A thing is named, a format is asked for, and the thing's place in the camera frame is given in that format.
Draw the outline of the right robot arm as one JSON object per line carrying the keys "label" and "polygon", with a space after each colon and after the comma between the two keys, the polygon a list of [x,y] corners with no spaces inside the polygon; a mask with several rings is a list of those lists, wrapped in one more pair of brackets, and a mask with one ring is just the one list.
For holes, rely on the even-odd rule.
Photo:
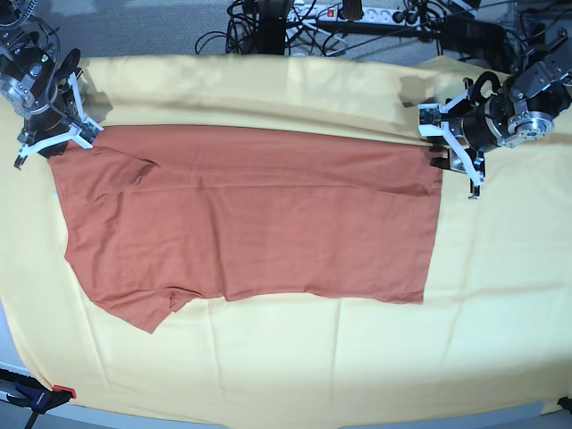
{"label": "right robot arm", "polygon": [[81,74],[81,53],[62,56],[57,30],[33,15],[36,1],[1,3],[1,96],[23,118],[18,140],[43,157],[59,156],[67,142],[59,138],[80,122],[79,99],[71,76]]}

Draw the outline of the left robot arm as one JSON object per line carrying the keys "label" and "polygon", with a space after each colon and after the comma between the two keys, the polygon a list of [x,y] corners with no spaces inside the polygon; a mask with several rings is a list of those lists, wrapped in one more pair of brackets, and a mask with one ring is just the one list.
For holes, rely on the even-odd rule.
{"label": "left robot arm", "polygon": [[475,185],[484,181],[484,154],[513,148],[550,134],[555,120],[571,106],[571,37],[558,30],[552,42],[524,53],[519,72],[500,81],[492,71],[464,79],[464,91],[444,104],[418,107],[420,134],[449,148],[447,158],[432,165],[467,174]]}

